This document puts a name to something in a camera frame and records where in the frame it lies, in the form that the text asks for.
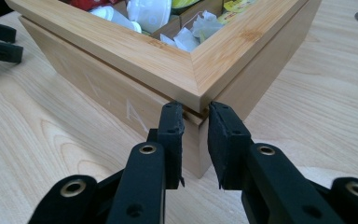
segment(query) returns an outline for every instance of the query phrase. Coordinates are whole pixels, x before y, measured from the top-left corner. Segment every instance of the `red item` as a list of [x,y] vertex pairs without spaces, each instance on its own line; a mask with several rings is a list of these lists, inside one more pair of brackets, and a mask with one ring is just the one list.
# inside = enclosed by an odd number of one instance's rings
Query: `red item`
[[73,7],[78,7],[85,11],[89,11],[95,7],[103,6],[108,3],[117,3],[119,0],[72,0],[70,5]]

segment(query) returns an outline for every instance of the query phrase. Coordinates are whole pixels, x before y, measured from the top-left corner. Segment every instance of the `black clamp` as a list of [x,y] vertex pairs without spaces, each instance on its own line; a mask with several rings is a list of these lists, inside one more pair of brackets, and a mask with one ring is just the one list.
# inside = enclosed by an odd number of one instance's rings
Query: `black clamp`
[[0,61],[8,63],[21,63],[23,47],[8,43],[14,43],[16,30],[0,24]]
[[[182,106],[162,107],[159,126],[132,148],[124,170],[97,181],[72,175],[58,182],[29,223],[164,223],[166,189],[182,178]],[[358,223],[358,179],[331,189],[306,179],[275,146],[254,143],[234,110],[212,102],[208,150],[219,187],[241,190],[252,224]]]

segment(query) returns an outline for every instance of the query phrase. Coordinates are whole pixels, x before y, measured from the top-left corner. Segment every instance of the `yellow item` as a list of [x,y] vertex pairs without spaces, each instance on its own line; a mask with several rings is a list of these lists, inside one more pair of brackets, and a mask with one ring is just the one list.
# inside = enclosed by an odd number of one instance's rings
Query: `yellow item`
[[223,25],[226,25],[227,23],[231,22],[232,20],[234,20],[235,16],[237,15],[237,12],[230,12],[227,11],[225,13],[223,13],[221,16],[219,16],[219,18],[217,18],[217,20],[222,23]]
[[199,0],[172,0],[171,8],[188,7],[199,2]]
[[224,8],[227,11],[230,12],[243,12],[246,10],[246,8],[248,8],[248,6],[250,6],[251,4],[253,4],[255,2],[255,0],[235,0],[235,1],[229,1],[226,2],[224,4]]

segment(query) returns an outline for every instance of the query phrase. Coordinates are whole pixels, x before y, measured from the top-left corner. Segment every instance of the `box side panel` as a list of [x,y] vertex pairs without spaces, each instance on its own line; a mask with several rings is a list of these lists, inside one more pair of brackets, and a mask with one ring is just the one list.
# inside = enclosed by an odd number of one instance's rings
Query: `box side panel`
[[321,0],[309,0],[216,97],[246,119],[308,33]]
[[[21,22],[57,72],[91,99],[144,137],[150,128],[158,127],[161,108],[171,99],[149,90],[33,22],[25,18],[21,18]],[[205,168],[200,168],[201,122],[185,113],[185,117],[191,119],[185,120],[183,167],[202,177],[201,170]]]
[[58,0],[7,0],[7,3],[30,21],[140,83],[188,107],[198,108],[200,97],[188,52]]
[[236,77],[307,0],[258,0],[191,52],[205,107]]

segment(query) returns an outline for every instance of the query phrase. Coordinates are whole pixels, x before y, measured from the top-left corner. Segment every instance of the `wooden table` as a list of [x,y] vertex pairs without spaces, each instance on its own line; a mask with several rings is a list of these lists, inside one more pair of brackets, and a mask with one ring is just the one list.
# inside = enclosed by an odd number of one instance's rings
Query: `wooden table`
[[[244,121],[255,142],[282,149],[327,187],[358,177],[358,1],[323,0],[306,41]],[[57,74],[17,17],[21,64],[0,62],[0,223],[24,223],[48,190],[74,174],[102,180],[144,139]],[[241,193],[184,170],[169,190],[166,223],[247,222]]]

